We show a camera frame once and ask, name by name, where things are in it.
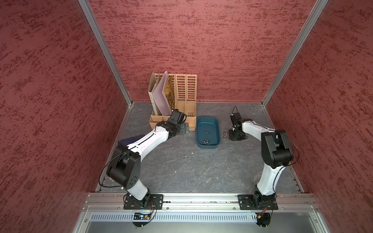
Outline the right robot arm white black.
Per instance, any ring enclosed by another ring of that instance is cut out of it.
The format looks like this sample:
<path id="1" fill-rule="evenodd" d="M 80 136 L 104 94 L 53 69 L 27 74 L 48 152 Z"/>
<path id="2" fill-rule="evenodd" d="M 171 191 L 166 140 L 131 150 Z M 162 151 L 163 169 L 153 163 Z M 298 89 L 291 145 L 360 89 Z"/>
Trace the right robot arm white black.
<path id="1" fill-rule="evenodd" d="M 256 209 L 274 207 L 278 180 L 294 158 L 290 139 L 285 131 L 262 126 L 252 119 L 244 119 L 238 112 L 232 113 L 230 119 L 232 129 L 228 131 L 229 140 L 242 141 L 247 135 L 251 135 L 261 142 L 264 168 L 249 203 Z"/>

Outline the teal plastic storage tray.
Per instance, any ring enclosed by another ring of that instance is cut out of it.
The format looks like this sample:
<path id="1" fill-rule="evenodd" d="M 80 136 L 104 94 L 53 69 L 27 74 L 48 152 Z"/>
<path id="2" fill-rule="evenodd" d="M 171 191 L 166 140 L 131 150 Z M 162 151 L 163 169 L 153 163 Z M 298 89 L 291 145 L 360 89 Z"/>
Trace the teal plastic storage tray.
<path id="1" fill-rule="evenodd" d="M 220 144 L 219 122 L 212 116 L 201 116 L 196 121 L 196 142 L 199 148 L 215 149 Z"/>

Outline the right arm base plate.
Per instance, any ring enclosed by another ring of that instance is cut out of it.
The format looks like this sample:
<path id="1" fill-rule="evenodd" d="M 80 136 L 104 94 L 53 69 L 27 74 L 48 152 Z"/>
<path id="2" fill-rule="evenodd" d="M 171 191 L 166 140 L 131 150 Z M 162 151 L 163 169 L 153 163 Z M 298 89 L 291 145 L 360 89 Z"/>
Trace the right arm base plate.
<path id="1" fill-rule="evenodd" d="M 238 195 L 238 203 L 240 210 L 278 210 L 278 205 L 275 201 L 275 195 L 261 195 L 255 193 L 253 195 L 241 194 Z"/>

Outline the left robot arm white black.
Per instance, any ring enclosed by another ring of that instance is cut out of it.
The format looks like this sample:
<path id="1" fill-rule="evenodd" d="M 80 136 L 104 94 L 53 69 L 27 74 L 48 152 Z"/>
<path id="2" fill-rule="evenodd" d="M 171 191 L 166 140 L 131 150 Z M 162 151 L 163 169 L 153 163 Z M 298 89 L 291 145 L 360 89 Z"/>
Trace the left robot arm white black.
<path id="1" fill-rule="evenodd" d="M 186 122 L 186 114 L 175 109 L 166 120 L 136 142 L 118 145 L 103 170 L 106 175 L 130 195 L 130 201 L 139 209 L 156 208 L 152 203 L 150 190 L 140 180 L 142 160 L 157 146 L 176 136 Z"/>

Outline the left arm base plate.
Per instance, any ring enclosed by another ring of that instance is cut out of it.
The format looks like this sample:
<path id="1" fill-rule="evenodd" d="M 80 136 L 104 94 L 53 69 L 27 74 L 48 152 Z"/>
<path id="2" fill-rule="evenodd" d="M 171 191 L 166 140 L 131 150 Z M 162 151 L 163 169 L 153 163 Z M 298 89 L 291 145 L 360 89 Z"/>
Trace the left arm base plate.
<path id="1" fill-rule="evenodd" d="M 139 201 L 133 195 L 126 195 L 124 198 L 124 210 L 161 210 L 163 206 L 164 195 L 149 194 Z"/>

